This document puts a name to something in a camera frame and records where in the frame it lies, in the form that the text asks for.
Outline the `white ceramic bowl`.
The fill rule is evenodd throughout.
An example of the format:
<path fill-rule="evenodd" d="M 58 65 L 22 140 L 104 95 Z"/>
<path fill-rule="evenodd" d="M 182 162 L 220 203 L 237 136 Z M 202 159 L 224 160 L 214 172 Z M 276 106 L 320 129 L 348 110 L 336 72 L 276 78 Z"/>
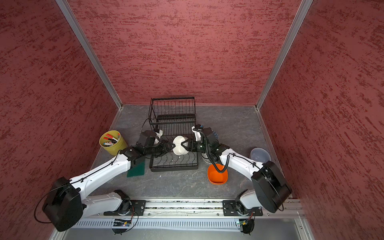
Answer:
<path fill-rule="evenodd" d="M 188 138 L 186 138 L 184 136 L 177 136 L 174 138 L 173 144 L 175 144 L 176 147 L 173 149 L 173 152 L 175 155 L 182 156 L 182 155 L 188 154 L 188 153 L 182 153 L 181 152 L 181 142 L 185 141 L 186 139 L 188 139 Z"/>

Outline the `orange plastic bowl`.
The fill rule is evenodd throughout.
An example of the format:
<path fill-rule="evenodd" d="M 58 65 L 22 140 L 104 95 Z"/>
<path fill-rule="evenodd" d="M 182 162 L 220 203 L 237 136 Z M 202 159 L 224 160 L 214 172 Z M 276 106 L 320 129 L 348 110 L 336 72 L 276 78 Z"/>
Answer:
<path fill-rule="evenodd" d="M 227 170 L 223 173 L 219 173 L 213 165 L 208 167 L 207 176 L 210 183 L 214 185 L 223 185 L 228 181 L 229 178 Z"/>

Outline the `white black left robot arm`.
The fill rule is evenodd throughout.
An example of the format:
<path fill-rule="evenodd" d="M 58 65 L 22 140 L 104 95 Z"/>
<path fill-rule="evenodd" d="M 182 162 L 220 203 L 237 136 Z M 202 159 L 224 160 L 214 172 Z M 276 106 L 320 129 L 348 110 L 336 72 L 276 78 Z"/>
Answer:
<path fill-rule="evenodd" d="M 122 190 L 91 196 L 97 188 L 114 177 L 128 172 L 149 157 L 161 157 L 175 148 L 163 140 L 163 132 L 155 129 L 140 134 L 136 145 L 119 150 L 104 164 L 71 179 L 57 179 L 47 195 L 40 200 L 42 211 L 59 232 L 73 227 L 80 219 L 109 212 L 117 216 L 133 215 L 130 197 Z"/>

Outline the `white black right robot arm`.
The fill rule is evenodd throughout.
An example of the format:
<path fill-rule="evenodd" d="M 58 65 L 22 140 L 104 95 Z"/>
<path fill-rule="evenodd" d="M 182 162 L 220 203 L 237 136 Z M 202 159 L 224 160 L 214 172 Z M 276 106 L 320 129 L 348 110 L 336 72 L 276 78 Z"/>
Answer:
<path fill-rule="evenodd" d="M 182 136 L 174 139 L 173 151 L 176 155 L 183 155 L 184 152 L 205 154 L 217 173 L 223 174 L 231 168 L 252 182 L 254 189 L 243 191 L 235 199 L 238 214 L 247 215 L 254 208 L 264 208 L 270 213 L 284 210 L 284 202 L 291 195 L 292 188 L 275 163 L 263 163 L 240 155 L 219 143 L 211 128 L 195 125 L 192 132 L 193 139 Z"/>

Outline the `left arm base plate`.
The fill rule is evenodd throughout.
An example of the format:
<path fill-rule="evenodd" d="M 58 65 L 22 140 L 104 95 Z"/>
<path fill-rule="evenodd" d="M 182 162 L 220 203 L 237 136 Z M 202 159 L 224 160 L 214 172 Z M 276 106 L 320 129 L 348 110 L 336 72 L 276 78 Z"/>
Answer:
<path fill-rule="evenodd" d="M 146 207 L 145 200 L 123 200 L 121 205 L 115 211 L 104 212 L 104 216 L 118 216 L 127 218 L 129 216 L 142 216 Z"/>

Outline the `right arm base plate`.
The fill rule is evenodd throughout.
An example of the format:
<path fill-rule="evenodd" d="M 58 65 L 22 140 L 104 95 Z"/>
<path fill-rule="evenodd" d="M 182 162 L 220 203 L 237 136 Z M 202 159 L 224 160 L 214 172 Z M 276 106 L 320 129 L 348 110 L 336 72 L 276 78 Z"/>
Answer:
<path fill-rule="evenodd" d="M 225 217 L 261 217 L 263 216 L 263 210 L 261 207 L 255 207 L 252 209 L 246 209 L 240 201 L 224 200 L 223 213 Z"/>

